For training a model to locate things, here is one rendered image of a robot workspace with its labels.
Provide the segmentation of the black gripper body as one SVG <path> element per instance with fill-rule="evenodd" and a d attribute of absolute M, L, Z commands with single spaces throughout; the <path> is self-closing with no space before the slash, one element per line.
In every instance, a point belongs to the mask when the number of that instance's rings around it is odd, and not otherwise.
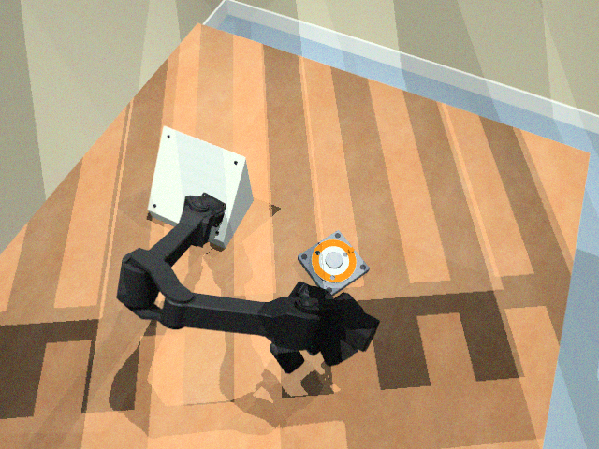
<path fill-rule="evenodd" d="M 334 298 L 334 301 L 341 305 L 349 304 L 352 307 L 363 311 L 361 306 L 351 297 L 350 294 L 342 292 L 340 295 Z M 298 369 L 304 363 L 304 358 L 299 351 L 294 351 L 282 347 L 277 347 L 273 343 L 270 344 L 270 352 L 276 359 L 281 368 L 285 373 L 291 373 L 295 369 Z"/>

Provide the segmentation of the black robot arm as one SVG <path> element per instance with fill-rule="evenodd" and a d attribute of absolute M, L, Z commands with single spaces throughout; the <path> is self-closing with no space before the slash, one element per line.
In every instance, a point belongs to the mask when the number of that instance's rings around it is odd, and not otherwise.
<path fill-rule="evenodd" d="M 138 248 L 123 257 L 116 299 L 141 319 L 171 330 L 256 335 L 294 351 L 319 349 L 329 367 L 366 352 L 380 320 L 341 305 L 321 287 L 298 282 L 288 297 L 259 302 L 192 293 L 181 285 L 171 267 L 191 245 L 208 243 L 225 209 L 226 203 L 207 193 L 185 196 L 177 225 L 149 251 Z M 154 304 L 159 293 L 166 297 L 163 309 Z"/>

